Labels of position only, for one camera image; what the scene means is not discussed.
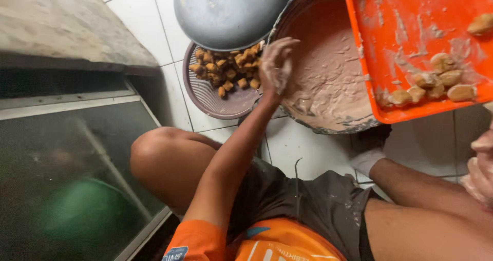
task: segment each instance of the flour-covered hand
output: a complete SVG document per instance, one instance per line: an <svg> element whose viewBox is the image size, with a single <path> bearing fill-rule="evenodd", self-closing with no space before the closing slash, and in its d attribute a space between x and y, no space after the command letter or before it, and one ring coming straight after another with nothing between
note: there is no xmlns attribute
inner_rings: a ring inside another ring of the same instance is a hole
<svg viewBox="0 0 493 261"><path fill-rule="evenodd" d="M485 104L493 112L493 102ZM490 211L493 211L493 122L471 147L477 152L467 163L469 174L462 177L465 189Z"/></svg>
<svg viewBox="0 0 493 261"><path fill-rule="evenodd" d="M300 40L292 37L284 37L264 49L260 65L260 80L264 97L280 101L292 75L291 52L293 46L299 42Z"/></svg>

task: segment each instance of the batter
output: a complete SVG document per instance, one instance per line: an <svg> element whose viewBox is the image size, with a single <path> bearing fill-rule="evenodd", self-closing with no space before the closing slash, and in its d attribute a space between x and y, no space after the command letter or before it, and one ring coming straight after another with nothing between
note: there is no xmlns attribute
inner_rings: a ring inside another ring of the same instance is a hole
<svg viewBox="0 0 493 261"><path fill-rule="evenodd" d="M332 130L374 119L345 0L309 3L280 36L301 40L282 102L295 118Z"/></svg>

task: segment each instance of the perforated basket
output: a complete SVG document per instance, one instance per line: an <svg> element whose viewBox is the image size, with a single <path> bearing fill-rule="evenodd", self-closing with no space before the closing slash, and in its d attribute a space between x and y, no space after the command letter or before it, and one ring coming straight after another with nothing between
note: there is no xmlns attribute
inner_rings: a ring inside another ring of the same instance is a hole
<svg viewBox="0 0 493 261"><path fill-rule="evenodd" d="M199 48L194 42L190 43L183 61L183 83L185 89L202 112L216 119L238 119L249 113L255 101L260 97L259 90L242 89L234 82L234 88L226 92L224 99L217 94L218 88L210 81L197 79L197 75L188 66L197 64L195 51Z"/></svg>

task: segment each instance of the orange tray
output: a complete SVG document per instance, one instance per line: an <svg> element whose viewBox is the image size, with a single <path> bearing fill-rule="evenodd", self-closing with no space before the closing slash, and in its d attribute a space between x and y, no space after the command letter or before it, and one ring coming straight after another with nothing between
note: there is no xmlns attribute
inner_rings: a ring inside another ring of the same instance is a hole
<svg viewBox="0 0 493 261"><path fill-rule="evenodd" d="M346 3L356 46L363 49L360 56L363 73L371 77L366 81L366 88L373 114L379 121L396 123L493 100L493 39L491 35L473 37L466 31L473 18L493 12L493 0L346 0ZM403 53L400 59L417 69L431 71L429 59L436 53L450 52L451 43L465 43L463 53L468 57L464 62L481 75L476 81L475 102L427 101L384 109L377 104L374 97L377 89L388 89L391 93L410 87L406 79L410 74L395 62L399 49ZM423 49L428 52L426 55L413 56L425 52Z"/></svg>

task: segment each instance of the dark shorts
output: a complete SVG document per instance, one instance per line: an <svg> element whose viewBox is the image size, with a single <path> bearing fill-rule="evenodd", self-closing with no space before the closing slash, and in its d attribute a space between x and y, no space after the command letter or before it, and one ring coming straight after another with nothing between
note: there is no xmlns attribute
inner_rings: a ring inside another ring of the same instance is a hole
<svg viewBox="0 0 493 261"><path fill-rule="evenodd" d="M348 260L374 260L364 219L372 197L380 199L372 189L357 188L351 179L333 171L311 181L290 179L255 158L236 196L228 239L258 221L289 218L327 239Z"/></svg>

